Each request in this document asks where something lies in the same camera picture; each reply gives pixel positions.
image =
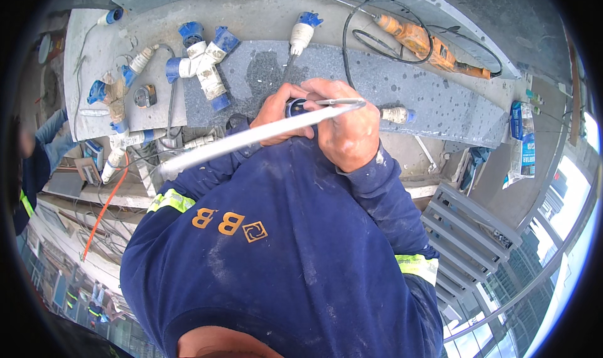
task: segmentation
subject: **mortar bag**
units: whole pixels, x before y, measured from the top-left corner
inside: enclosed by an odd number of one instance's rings
[[[511,169],[502,188],[533,178],[536,173],[534,119],[528,103],[514,101],[511,106]]]

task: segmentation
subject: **cuff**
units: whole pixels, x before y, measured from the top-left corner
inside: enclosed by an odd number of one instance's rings
[[[337,173],[347,177],[354,190],[359,193],[371,193],[382,187],[394,172],[396,163],[390,154],[383,148],[379,140],[377,154],[370,162],[353,172],[343,172],[339,167]]]
[[[247,119],[243,119],[241,122],[237,124],[234,128],[228,129],[225,133],[225,136],[231,136],[232,134],[236,134],[242,131],[249,129],[249,121]],[[248,144],[244,148],[238,149],[236,152],[243,156],[244,158],[249,158],[256,152],[258,152],[263,146],[259,143]]]

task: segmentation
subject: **orange power drill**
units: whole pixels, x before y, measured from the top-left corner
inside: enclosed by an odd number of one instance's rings
[[[335,0],[345,5],[354,7],[354,5],[343,0]],[[400,23],[395,18],[388,15],[375,15],[360,9],[365,14],[371,15],[375,23],[384,31],[391,34],[396,41],[410,49],[420,59],[424,59],[429,54],[429,37],[427,32],[416,24]],[[463,62],[458,62],[454,55],[448,50],[442,41],[435,36],[431,37],[433,42],[433,52],[427,62],[440,70],[452,73],[461,73],[474,76],[476,78],[490,79],[490,71],[486,68],[478,68]]]

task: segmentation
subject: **reflective stripe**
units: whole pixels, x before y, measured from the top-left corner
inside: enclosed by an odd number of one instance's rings
[[[151,206],[149,206],[147,213],[151,211],[158,211],[159,208],[164,206],[171,206],[177,211],[184,213],[194,204],[195,201],[193,199],[179,194],[175,189],[172,188],[165,192],[165,196],[161,194],[155,196],[155,199],[151,203]]]
[[[438,259],[426,260],[423,255],[396,255],[400,271],[406,274],[418,275],[435,286],[435,276],[438,274]]]
[[[27,196],[25,196],[25,193],[23,192],[22,189],[21,189],[21,197],[19,197],[19,201],[21,201],[23,203],[23,206],[25,207],[25,211],[27,212],[27,215],[31,218],[31,216],[34,213],[34,208],[31,207],[30,200],[27,199]]]

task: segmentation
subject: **jeans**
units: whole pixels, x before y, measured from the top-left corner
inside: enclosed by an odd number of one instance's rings
[[[63,126],[65,121],[67,121],[67,110],[58,110],[35,132],[35,137],[40,141],[42,148],[46,152],[46,156],[48,156],[50,173],[53,173],[57,169],[58,164],[61,162],[63,156],[67,154],[67,151],[79,145],[78,142],[73,142],[71,133],[54,139],[54,136],[57,135],[58,130]]]
[[[72,286],[74,289],[79,291],[79,288],[84,285],[84,280],[86,279],[85,275],[82,275],[77,281],[75,280],[75,274],[77,273],[77,268],[79,266],[76,264],[73,266],[73,270],[71,271],[71,278],[69,279],[69,286]]]
[[[102,299],[105,296],[105,289],[99,286],[98,283],[94,284],[92,288],[92,301],[99,307],[102,307]]]

